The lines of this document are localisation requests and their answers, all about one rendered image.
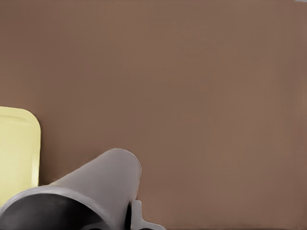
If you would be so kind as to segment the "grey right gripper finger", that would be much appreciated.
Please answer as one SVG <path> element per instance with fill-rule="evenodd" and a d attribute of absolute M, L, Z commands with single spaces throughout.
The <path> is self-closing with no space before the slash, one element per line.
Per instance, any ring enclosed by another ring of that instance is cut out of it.
<path fill-rule="evenodd" d="M 145 221 L 142 217 L 142 202 L 136 199 L 131 203 L 130 230 L 166 230 L 166 228 L 162 225 Z"/>

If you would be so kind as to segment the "white IKEA cup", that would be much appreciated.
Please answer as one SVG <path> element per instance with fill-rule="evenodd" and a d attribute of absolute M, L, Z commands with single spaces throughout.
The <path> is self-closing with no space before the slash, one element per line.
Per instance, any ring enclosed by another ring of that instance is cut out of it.
<path fill-rule="evenodd" d="M 0 230 L 124 230 L 141 173 L 134 154 L 108 150 L 49 185 L 10 198 L 0 207 Z"/>

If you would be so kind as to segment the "pale yellow tray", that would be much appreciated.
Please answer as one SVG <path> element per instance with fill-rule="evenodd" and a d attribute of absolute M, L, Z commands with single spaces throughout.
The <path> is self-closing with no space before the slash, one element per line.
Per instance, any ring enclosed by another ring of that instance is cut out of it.
<path fill-rule="evenodd" d="M 0 206 L 38 186 L 40 147 L 37 118 L 25 109 L 0 106 Z"/>

